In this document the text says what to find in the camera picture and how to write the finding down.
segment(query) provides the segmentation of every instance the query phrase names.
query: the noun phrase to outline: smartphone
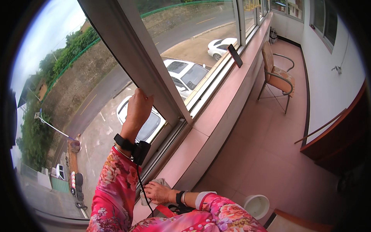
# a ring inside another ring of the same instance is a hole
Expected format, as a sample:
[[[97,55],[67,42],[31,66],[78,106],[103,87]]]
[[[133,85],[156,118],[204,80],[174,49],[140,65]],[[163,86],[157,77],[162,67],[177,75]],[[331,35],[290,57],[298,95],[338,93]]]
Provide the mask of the smartphone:
[[[242,66],[242,60],[241,60],[241,57],[240,55],[237,53],[237,51],[234,49],[233,45],[230,44],[228,47],[227,47],[229,53],[232,55],[233,59],[235,60],[237,66],[240,68]]]

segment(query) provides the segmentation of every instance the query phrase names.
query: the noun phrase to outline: green fence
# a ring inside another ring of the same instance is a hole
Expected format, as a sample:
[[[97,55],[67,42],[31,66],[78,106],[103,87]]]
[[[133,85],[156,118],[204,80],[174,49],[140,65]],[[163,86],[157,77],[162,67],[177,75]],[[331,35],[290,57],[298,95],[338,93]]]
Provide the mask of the green fence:
[[[180,3],[180,4],[175,4],[175,5],[171,5],[171,6],[167,6],[167,7],[163,7],[163,8],[160,8],[160,9],[157,9],[157,10],[153,10],[153,11],[150,11],[148,13],[145,13],[145,14],[141,14],[140,17],[141,18],[145,18],[149,15],[152,15],[152,14],[155,14],[155,13],[158,13],[158,12],[161,12],[161,11],[164,11],[164,10],[167,10],[167,9],[170,9],[170,8],[173,8],[173,7],[177,7],[177,6],[187,6],[187,5],[194,5],[194,4],[200,4],[200,3],[215,3],[215,2],[232,2],[232,0],[206,0],[206,1],[191,1],[191,2],[187,2],[187,3]],[[52,84],[49,86],[48,90],[46,91],[43,99],[41,100],[41,102],[43,102],[46,98],[46,96],[48,95],[48,93],[50,92],[50,90],[53,88],[53,85],[55,84],[55,82],[60,78],[60,76],[62,76],[62,74],[70,67],[70,65],[76,61],[86,50],[89,49],[89,47],[93,46],[94,44],[96,44],[98,41],[100,40],[100,38],[96,39],[95,41],[93,41],[91,44],[89,44],[84,50],[82,50],[79,54],[77,54],[77,56],[75,56],[75,58],[73,58],[71,60],[71,62],[62,70],[62,72],[54,79],[54,81],[52,82]]]
[[[187,5],[194,5],[194,4],[200,4],[200,3],[215,3],[215,2],[232,2],[232,0],[190,1],[190,2],[187,2],[187,3],[175,4],[175,5],[163,7],[163,8],[157,9],[157,10],[153,10],[151,12],[148,12],[148,13],[145,13],[145,14],[140,15],[140,17],[141,18],[145,18],[145,17],[147,17],[147,16],[149,16],[151,14],[155,14],[157,12],[161,12],[161,11],[167,10],[169,8],[177,7],[177,6],[187,6]]]
[[[86,50],[89,49],[89,47],[93,46],[94,44],[96,44],[98,41],[100,40],[100,38],[97,38],[96,40],[94,40],[91,44],[89,44],[84,50],[82,50],[79,54],[77,54],[75,56],[75,58],[73,58],[71,60],[71,62],[68,63],[68,65],[60,72],[60,74],[54,79],[54,81],[52,82],[52,84],[49,86],[49,89],[46,91],[43,99],[41,100],[42,102],[45,100],[47,94],[50,92],[50,90],[53,88],[53,85],[55,84],[55,82],[60,78],[60,76],[62,76],[62,74],[70,67],[70,65],[76,61]]]

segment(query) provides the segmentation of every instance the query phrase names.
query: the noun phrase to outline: lamp post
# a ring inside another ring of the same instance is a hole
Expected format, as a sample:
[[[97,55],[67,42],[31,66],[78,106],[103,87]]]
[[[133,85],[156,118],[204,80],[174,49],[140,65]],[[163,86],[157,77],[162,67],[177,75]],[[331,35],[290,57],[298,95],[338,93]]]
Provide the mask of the lamp post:
[[[60,130],[58,130],[57,128],[55,128],[54,126],[52,126],[52,125],[50,125],[48,122],[46,122],[46,121],[43,119],[43,116],[42,116],[42,114],[41,114],[41,108],[40,108],[40,112],[36,112],[36,113],[35,113],[35,117],[34,117],[34,119],[37,119],[37,118],[39,118],[40,121],[41,121],[42,123],[46,123],[46,124],[49,125],[51,128],[53,128],[54,130],[56,130],[56,131],[58,131],[59,133],[63,134],[63,135],[66,136],[67,138],[70,138],[70,139],[74,140],[73,138],[69,137],[69,136],[66,135],[65,133],[61,132]]]

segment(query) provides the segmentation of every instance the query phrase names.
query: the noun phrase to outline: metal chair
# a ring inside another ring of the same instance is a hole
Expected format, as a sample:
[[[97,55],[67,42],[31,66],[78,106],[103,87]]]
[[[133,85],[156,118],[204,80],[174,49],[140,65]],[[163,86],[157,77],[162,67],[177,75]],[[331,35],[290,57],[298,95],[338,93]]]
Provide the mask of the metal chair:
[[[290,59],[290,58],[288,58],[284,55],[272,53],[272,50],[270,48],[270,44],[269,44],[268,41],[266,41],[263,45],[262,54],[263,54],[263,59],[264,59],[265,80],[264,80],[263,87],[262,87],[262,89],[259,93],[259,97],[257,99],[258,100],[260,99],[260,95],[262,94],[266,84],[269,84],[269,85],[272,85],[272,86],[278,88],[279,90],[282,91],[281,96],[286,96],[287,95],[287,97],[288,97],[287,98],[286,109],[285,109],[285,114],[286,114],[287,107],[289,106],[290,97],[293,97],[294,90],[295,90],[295,78],[292,77],[288,72],[295,66],[295,63],[292,59]],[[292,62],[292,67],[289,68],[287,71],[285,71],[285,70],[282,70],[282,69],[274,66],[273,55],[282,56],[282,57],[285,57],[286,59],[290,60]]]

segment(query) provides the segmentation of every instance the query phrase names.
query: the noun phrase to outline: white car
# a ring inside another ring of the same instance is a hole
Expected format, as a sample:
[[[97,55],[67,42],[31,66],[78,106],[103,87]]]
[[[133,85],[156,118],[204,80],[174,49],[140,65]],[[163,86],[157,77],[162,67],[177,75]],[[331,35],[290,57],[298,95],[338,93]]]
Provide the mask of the white car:
[[[128,103],[131,97],[132,96],[126,97],[117,107],[116,114],[121,125],[126,121],[126,116],[128,115]],[[147,143],[151,143],[164,124],[165,119],[161,117],[154,107],[152,107],[151,114],[139,130],[135,142],[146,141]]]
[[[216,39],[209,43],[207,46],[207,53],[214,57],[217,61],[228,51],[227,47],[230,44],[236,43],[236,38]]]
[[[64,169],[63,169],[63,165],[61,165],[61,164],[57,164],[57,167],[56,167],[56,177],[57,178],[60,178],[62,180],[66,180],[65,179],[65,172],[64,172]]]
[[[209,72],[205,67],[189,61],[164,60],[164,64],[183,101]]]

